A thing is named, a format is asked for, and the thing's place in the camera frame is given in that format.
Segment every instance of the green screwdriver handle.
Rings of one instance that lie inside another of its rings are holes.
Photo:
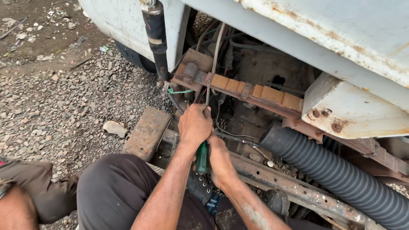
[[[207,141],[203,141],[196,151],[198,157],[196,160],[196,172],[199,174],[205,174],[207,172],[209,166],[208,150]]]

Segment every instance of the black corrugated hose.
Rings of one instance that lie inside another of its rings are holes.
[[[409,199],[303,134],[273,121],[261,145],[388,230],[409,230]]]

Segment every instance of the black sneaker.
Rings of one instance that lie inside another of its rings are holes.
[[[261,200],[263,200],[267,207],[275,214],[288,216],[290,201],[285,193],[276,189],[270,189],[263,194]]]
[[[207,182],[204,175],[199,175],[192,169],[187,178],[186,189],[190,194],[195,195],[203,205],[211,198],[212,186]]]

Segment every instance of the hand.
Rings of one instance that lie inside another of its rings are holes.
[[[238,178],[231,162],[226,143],[212,132],[207,139],[210,146],[211,178],[214,184],[224,191],[227,182]]]
[[[179,133],[180,143],[185,143],[196,151],[199,145],[205,141],[213,129],[213,120],[210,115],[210,107],[205,104],[192,104],[180,117]]]

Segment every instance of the wheel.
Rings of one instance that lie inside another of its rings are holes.
[[[134,50],[124,46],[119,41],[115,40],[115,44],[118,47],[119,52],[122,54],[124,58],[126,58],[129,62],[134,64],[135,66],[151,72],[156,73],[156,66],[151,60],[147,59],[146,57],[140,55],[139,53],[135,52]]]

